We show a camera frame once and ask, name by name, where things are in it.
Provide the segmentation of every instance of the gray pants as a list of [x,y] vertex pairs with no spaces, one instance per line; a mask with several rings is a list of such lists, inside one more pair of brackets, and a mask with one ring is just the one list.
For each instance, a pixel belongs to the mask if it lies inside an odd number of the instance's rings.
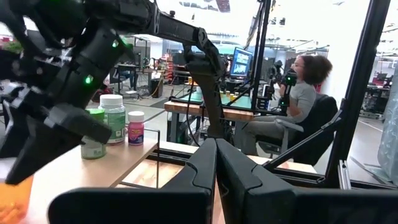
[[[243,129],[242,152],[246,155],[257,156],[256,136],[283,139],[284,127],[275,122],[275,119],[286,119],[283,116],[257,116]],[[294,131],[289,131],[289,140],[294,136]]]

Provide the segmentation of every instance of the robotic arm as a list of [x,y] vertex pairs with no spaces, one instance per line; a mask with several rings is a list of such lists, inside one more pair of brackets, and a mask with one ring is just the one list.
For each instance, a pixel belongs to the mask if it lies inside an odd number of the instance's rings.
[[[10,116],[0,158],[16,157],[6,183],[18,184],[81,144],[83,136],[106,143],[110,130],[84,108],[122,54],[132,54],[120,33],[150,34],[180,42],[187,69],[199,84],[213,138],[230,138],[225,129],[218,80],[224,66],[202,28],[160,12],[149,0],[1,0],[0,22],[24,48],[15,69],[17,85],[4,106]],[[23,17],[32,19],[54,49],[70,49],[72,59],[57,63],[25,35]],[[194,55],[191,46],[204,55]]]

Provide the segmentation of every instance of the gray t-shirt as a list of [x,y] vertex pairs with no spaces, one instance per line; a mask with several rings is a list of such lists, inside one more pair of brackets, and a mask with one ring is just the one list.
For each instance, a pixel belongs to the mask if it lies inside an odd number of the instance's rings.
[[317,92],[315,91],[314,86],[305,82],[297,82],[297,84],[290,90],[290,104],[296,105],[302,112],[299,115],[292,117],[289,115],[289,110],[287,110],[288,116],[278,116],[278,119],[283,119],[291,123],[302,122],[310,113],[316,98]]

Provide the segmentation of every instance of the pink label bottle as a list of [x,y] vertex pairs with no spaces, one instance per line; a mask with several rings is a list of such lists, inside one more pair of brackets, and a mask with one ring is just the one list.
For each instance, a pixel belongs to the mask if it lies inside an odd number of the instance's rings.
[[144,143],[144,112],[129,112],[129,126],[127,128],[129,145],[141,146]]

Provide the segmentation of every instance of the white bottle cap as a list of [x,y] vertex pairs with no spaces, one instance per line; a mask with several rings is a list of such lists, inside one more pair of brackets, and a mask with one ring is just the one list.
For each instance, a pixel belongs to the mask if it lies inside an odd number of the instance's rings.
[[145,114],[142,111],[131,111],[129,112],[129,121],[134,123],[144,122]]
[[101,106],[121,106],[123,105],[123,96],[115,94],[105,94],[99,97]]

